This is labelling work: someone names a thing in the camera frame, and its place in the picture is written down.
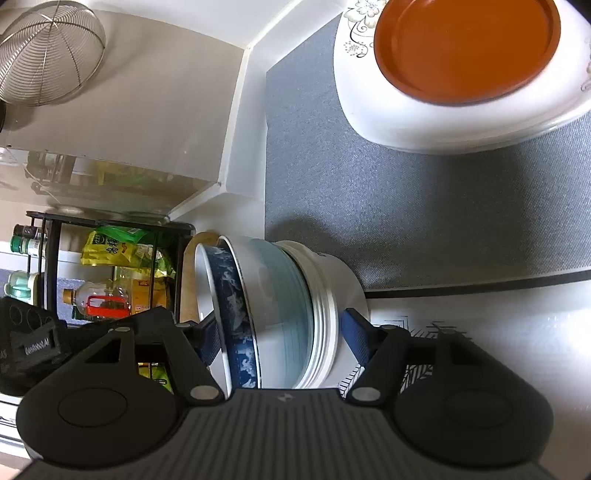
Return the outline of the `brown round plate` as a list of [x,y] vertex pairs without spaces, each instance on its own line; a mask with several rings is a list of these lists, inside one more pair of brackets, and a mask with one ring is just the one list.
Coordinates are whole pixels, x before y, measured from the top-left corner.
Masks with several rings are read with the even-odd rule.
[[390,1],[374,51],[384,78],[404,94],[466,105],[530,83],[554,56],[560,36],[552,1]]

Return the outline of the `white square plate far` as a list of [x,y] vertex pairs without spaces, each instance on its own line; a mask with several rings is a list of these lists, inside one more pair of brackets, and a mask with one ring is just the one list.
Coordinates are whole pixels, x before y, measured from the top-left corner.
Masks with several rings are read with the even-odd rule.
[[394,88],[374,52],[383,1],[352,1],[335,34],[334,73],[349,125],[366,140],[422,154],[486,151],[561,128],[590,111],[590,13],[556,6],[562,33],[554,58],[529,85],[488,103],[436,106]]

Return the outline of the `round wooden cutting board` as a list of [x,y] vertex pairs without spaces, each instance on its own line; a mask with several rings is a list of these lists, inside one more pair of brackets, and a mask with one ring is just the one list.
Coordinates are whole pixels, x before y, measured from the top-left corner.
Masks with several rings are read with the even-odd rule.
[[180,313],[178,321],[186,323],[189,321],[198,322],[211,312],[212,302],[209,298],[209,290],[206,280],[199,278],[197,269],[197,246],[200,244],[215,246],[219,234],[214,231],[199,232],[194,235],[183,254],[181,291],[180,291]]

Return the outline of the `grey counter mat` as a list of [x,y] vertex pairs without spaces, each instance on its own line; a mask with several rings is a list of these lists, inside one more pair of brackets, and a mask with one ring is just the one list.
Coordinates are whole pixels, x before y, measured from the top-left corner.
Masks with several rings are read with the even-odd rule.
[[590,121],[483,153],[426,156],[356,134],[330,22],[266,76],[270,241],[337,256],[368,290],[545,277],[590,266]]

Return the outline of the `cooking oil bottle red label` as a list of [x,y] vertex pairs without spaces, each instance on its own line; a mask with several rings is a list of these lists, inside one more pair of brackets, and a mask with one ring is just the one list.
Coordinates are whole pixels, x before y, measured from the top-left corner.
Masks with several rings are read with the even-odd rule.
[[77,289],[64,289],[62,300],[86,320],[120,320],[131,315],[127,290],[113,280],[84,282]]

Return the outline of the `white plain bowl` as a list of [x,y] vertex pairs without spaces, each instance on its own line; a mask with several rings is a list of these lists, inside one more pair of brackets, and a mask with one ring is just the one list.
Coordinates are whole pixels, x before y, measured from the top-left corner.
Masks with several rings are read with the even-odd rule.
[[346,390],[355,376],[356,357],[341,334],[339,316],[348,308],[369,314],[363,287],[355,273],[337,257],[315,253],[296,241],[276,243],[294,260],[308,285],[312,304],[310,364],[297,387]]

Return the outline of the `green cap jar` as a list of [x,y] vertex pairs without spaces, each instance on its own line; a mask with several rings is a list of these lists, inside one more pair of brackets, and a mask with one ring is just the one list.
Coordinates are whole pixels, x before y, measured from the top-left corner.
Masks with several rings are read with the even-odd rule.
[[13,229],[10,249],[13,253],[39,257],[46,246],[46,242],[47,235],[42,228],[17,224]]

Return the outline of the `metal mesh strainer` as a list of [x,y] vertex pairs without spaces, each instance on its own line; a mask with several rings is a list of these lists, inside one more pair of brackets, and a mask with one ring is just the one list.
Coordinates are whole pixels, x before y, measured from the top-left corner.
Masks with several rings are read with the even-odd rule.
[[96,14],[75,1],[49,1],[17,17],[1,35],[1,100],[43,106],[72,96],[106,53]]

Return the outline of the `white bowl blue pattern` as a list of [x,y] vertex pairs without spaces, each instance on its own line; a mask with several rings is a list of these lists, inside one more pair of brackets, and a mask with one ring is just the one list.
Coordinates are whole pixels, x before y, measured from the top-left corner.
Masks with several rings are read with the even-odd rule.
[[226,391],[259,388],[259,354],[252,319],[228,240],[221,237],[215,246],[198,245],[195,260],[212,302],[212,310],[204,319],[214,317],[221,338],[221,351],[214,361],[223,367]]

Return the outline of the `light blue ceramic bowl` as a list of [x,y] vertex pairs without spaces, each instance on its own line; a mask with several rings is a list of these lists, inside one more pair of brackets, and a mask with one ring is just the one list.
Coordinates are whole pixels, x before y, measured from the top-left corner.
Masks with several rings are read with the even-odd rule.
[[311,361],[314,310],[304,275],[279,246],[260,239],[249,242],[262,288],[263,312],[254,317],[262,386],[293,389]]

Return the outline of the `yellow green snack bag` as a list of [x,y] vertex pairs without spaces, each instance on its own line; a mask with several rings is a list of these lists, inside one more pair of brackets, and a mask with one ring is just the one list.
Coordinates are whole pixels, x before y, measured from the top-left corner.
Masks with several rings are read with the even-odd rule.
[[176,272],[162,245],[155,233],[144,229],[101,226],[88,235],[80,263],[136,269],[143,275],[153,271],[155,278],[174,278]]

